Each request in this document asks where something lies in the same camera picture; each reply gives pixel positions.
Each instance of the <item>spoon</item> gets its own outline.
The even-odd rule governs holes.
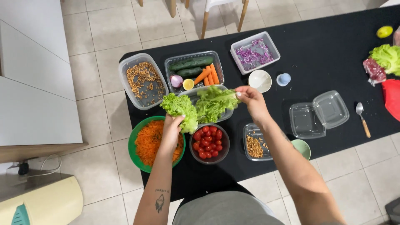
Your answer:
[[[371,137],[370,130],[368,130],[367,123],[365,122],[364,118],[362,117],[361,113],[364,110],[361,102],[359,102],[356,106],[356,113],[361,117],[362,125],[364,126],[365,134],[368,138]]]

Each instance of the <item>meat in plastic wrap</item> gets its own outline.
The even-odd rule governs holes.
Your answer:
[[[393,34],[393,45],[400,46],[400,26]]]
[[[400,121],[400,80],[389,79],[382,83],[386,109]]]
[[[365,72],[369,74],[368,82],[375,87],[375,84],[380,84],[386,80],[385,69],[379,66],[372,58],[368,58],[362,62]]]

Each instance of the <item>shredded red cabbage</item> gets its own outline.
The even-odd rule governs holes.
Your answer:
[[[262,38],[252,41],[252,45],[243,49],[243,46],[236,50],[236,55],[239,56],[240,62],[245,70],[254,69],[260,65],[273,61],[272,52],[263,42]]]

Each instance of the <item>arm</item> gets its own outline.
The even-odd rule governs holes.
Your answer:
[[[331,192],[315,168],[293,146],[270,116],[261,93],[249,86],[236,89],[247,104],[254,123],[261,129],[302,224],[346,224]]]
[[[146,188],[136,211],[136,224],[167,224],[171,198],[172,156],[184,116],[165,116],[162,140]]]

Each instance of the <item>lemon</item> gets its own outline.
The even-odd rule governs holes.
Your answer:
[[[190,90],[194,87],[194,81],[192,79],[186,79],[183,81],[183,88],[185,90]]]
[[[393,28],[391,26],[383,26],[379,28],[379,30],[376,32],[376,35],[379,38],[385,38],[391,35],[393,32]]]

